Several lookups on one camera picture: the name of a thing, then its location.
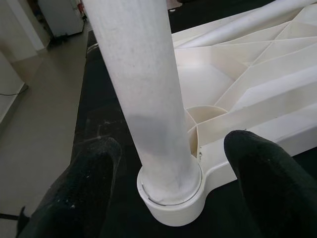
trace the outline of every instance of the black cable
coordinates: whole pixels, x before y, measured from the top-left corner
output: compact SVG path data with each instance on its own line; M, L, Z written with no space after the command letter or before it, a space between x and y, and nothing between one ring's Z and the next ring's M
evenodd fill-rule
M15 95L20 95L20 94L24 93L24 92L25 92L26 90L28 90L28 89L29 89L29 86L26 85L26 88L25 88L23 91L19 92L19 93L14 93L14 94L4 94L4 93L0 93L0 95L1 95L1 96L15 96Z

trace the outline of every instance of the white pole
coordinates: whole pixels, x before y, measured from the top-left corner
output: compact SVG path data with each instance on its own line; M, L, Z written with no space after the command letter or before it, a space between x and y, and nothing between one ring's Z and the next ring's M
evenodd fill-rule
M166 1L84 4L143 165L144 191L160 205L186 202L201 173L190 155Z
M246 16L190 40L177 48L212 46L234 39L256 26L301 7L308 6L316 1L317 0L276 0Z

